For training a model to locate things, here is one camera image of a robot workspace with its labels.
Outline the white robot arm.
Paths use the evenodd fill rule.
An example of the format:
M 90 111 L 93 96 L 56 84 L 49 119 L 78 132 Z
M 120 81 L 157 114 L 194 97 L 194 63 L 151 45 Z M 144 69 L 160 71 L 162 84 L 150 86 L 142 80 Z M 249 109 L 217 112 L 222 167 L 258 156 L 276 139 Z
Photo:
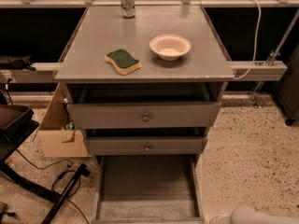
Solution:
M 230 216 L 213 217 L 208 224 L 299 224 L 299 218 L 271 216 L 252 208 L 240 206 Z

